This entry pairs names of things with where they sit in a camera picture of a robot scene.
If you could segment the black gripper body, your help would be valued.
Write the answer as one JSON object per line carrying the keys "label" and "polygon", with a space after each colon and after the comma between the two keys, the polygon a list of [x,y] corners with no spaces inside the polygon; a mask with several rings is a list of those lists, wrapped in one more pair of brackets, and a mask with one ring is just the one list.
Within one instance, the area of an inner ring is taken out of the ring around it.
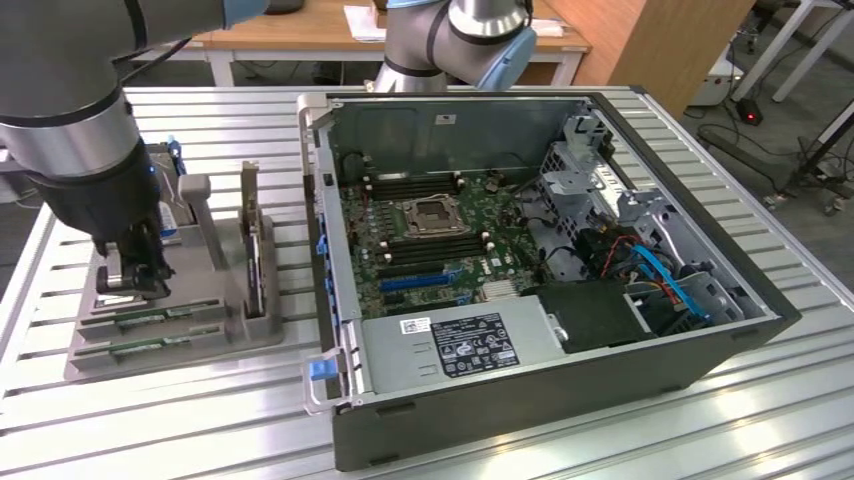
{"label": "black gripper body", "polygon": [[108,170],[78,178],[29,180],[57,219],[86,233],[98,252],[113,243],[122,253],[161,250],[158,187],[145,144]]}

